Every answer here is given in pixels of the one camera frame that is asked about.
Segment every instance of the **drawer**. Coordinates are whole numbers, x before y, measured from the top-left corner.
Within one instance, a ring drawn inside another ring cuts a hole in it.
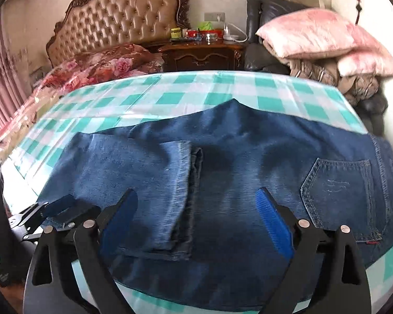
[[[193,49],[191,51],[169,51],[167,71],[205,71],[234,69],[233,51],[219,48],[216,51]]]

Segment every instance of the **fluffy pink pillow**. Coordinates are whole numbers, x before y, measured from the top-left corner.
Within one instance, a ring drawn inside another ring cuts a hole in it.
[[[355,50],[338,59],[341,76],[372,73],[393,76],[393,57],[380,44],[379,50]]]
[[[339,14],[303,9],[275,18],[256,32],[279,58],[332,58],[355,48],[374,48],[376,40]]]

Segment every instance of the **bed sheet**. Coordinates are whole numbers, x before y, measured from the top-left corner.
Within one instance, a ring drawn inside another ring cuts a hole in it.
[[[69,93],[33,126],[5,164],[14,165],[38,195],[64,146],[76,132],[92,133],[177,117],[212,108],[231,98],[254,109],[367,133],[340,92],[315,81],[258,72],[163,73],[109,81]],[[31,198],[25,202],[21,197],[6,201],[15,213],[30,205]],[[74,264],[74,270],[82,294],[93,302],[78,264]],[[367,275],[375,313],[393,288],[393,247],[367,269]],[[207,312],[155,299],[121,285],[120,289],[137,314]],[[306,305],[300,303],[297,309]]]

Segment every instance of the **wooden nightstand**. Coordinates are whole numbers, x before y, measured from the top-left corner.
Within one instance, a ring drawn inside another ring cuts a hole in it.
[[[243,69],[245,45],[217,40],[169,43],[161,48],[164,72]]]

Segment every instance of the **yellow jar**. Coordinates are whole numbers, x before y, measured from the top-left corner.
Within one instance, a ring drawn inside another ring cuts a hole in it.
[[[178,28],[172,28],[171,29],[171,38],[172,39],[177,39],[179,37],[182,37],[181,29],[179,27]]]

